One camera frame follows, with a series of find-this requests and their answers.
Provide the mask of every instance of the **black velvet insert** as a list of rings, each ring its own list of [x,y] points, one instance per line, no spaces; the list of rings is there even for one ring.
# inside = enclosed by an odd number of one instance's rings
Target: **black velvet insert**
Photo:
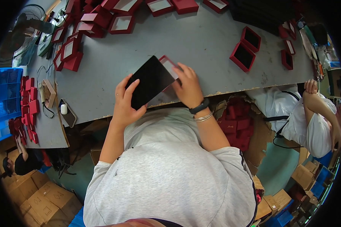
[[[234,57],[236,57],[246,68],[250,68],[253,56],[242,45],[237,47]]]
[[[245,36],[244,38],[246,41],[248,41],[251,45],[253,45],[255,48],[258,48],[259,39],[255,36],[249,29],[245,30]]]

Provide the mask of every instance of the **pile of red boxes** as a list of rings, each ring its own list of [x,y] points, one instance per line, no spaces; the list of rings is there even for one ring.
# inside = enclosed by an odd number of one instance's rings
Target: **pile of red boxes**
[[[254,133],[254,121],[250,117],[250,103],[242,98],[231,98],[218,125],[225,133],[230,145],[242,152],[249,149],[250,137]]]
[[[25,133],[24,125],[27,128],[27,133],[30,141],[38,143],[38,135],[35,132],[37,113],[39,113],[39,101],[37,99],[38,90],[34,87],[34,78],[29,76],[22,77],[20,80],[20,95],[22,100],[21,117],[9,121],[10,133],[14,137],[20,137],[23,145],[27,144],[27,135]]]

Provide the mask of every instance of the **person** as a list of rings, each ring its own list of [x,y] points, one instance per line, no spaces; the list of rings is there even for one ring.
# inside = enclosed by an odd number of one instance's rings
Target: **person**
[[[43,162],[38,161],[35,153],[31,150],[26,150],[19,138],[16,138],[16,145],[19,156],[16,158],[15,163],[8,157],[5,157],[2,161],[5,173],[11,177],[14,173],[16,175],[26,175],[32,170],[40,170]]]
[[[293,140],[316,158],[341,148],[341,106],[318,93],[317,82],[304,83],[303,97],[297,84],[246,91],[267,117],[286,116],[270,121],[271,128],[287,140]]]
[[[141,81],[125,89],[132,74],[116,87],[113,118],[86,191],[86,226],[252,224],[256,194],[246,162],[207,107],[195,71],[178,65],[183,71],[173,70],[182,85],[172,86],[189,109],[134,110],[132,93]]]

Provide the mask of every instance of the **fitness tracker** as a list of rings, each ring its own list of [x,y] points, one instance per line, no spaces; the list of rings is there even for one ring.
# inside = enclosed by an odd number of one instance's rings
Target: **fitness tracker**
[[[191,112],[191,114],[196,114],[199,111],[204,110],[205,108],[207,108],[209,104],[210,104],[210,101],[207,98],[204,98],[199,106],[197,106],[197,107],[195,107],[193,109],[189,109],[189,111]]]

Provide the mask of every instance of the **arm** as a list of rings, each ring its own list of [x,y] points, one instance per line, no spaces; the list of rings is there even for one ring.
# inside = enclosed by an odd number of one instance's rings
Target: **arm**
[[[138,110],[131,107],[131,98],[140,80],[134,81],[127,89],[125,86],[132,74],[121,81],[115,89],[114,115],[107,131],[100,161],[113,163],[124,152],[124,130],[126,126],[138,120],[146,112],[146,105]]]
[[[177,97],[181,102],[183,102],[183,104],[190,109],[195,108],[199,106],[203,100],[197,75],[192,68],[181,63],[178,63],[178,65],[182,68],[183,72],[177,68],[173,68],[173,70],[179,76],[182,86],[175,81],[172,84],[173,88]],[[195,118],[204,117],[209,113],[209,108],[206,108],[195,114]],[[229,141],[213,116],[211,116],[208,120],[197,123],[197,127],[200,133],[202,146],[206,151],[211,152],[230,146]]]

